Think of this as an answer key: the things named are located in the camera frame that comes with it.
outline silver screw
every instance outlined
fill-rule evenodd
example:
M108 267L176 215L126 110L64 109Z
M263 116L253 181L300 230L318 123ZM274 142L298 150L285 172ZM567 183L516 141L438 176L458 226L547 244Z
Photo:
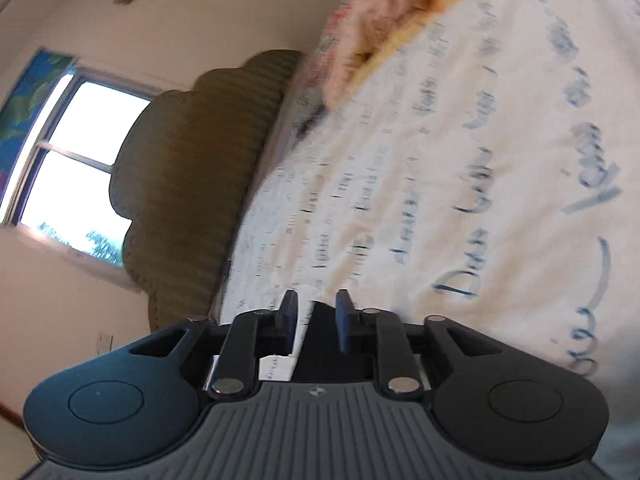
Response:
M396 394L410 394L420 388L420 383L412 377L394 377L387 386Z
M233 395L242 391L244 383L240 379L225 378L218 379L211 387L213 391L220 395Z

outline sky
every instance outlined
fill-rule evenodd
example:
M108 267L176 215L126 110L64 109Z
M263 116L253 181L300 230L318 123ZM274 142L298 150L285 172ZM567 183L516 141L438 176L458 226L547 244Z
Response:
M44 118L62 94L59 87L64 89L68 84L66 78L71 76L60 81L45 104L44 110L48 111ZM76 92L49 142L99 162L113 164L131 125L147 105L147 100L85 82ZM46 222L62 239L80 251L92 248L86 235L94 230L121 244L130 221L118 216L111 207L110 177L108 173L59 153L47 153L21 222L31 228Z

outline window pane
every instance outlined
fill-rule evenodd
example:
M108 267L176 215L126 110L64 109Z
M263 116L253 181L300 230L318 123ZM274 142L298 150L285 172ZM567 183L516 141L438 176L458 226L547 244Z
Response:
M95 83L82 83L62 115L51 144L113 164L122 141L149 101Z
M118 216L111 207L110 177L49 152L20 221L79 251L121 265L122 240L131 220Z

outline circular cap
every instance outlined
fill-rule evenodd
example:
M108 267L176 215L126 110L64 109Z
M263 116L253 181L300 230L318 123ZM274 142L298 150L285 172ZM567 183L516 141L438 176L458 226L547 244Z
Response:
M144 403L142 392L121 381L99 381L76 390L69 409L77 418L91 424L113 424L135 415Z
M244 383L240 379L225 378L218 379L211 387L213 391L221 395L238 394L244 388Z
M387 386L396 394L410 394L420 388L420 383L412 377L394 377Z
M562 409L562 395L535 381L508 381L489 392L489 406L515 422L542 422Z

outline electrical outlet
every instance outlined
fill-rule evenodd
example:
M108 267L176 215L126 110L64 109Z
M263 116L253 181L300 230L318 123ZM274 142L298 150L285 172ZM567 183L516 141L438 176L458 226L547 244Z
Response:
M111 351L113 347L113 335L106 332L98 332L98 337L95 340L95 354L102 355Z

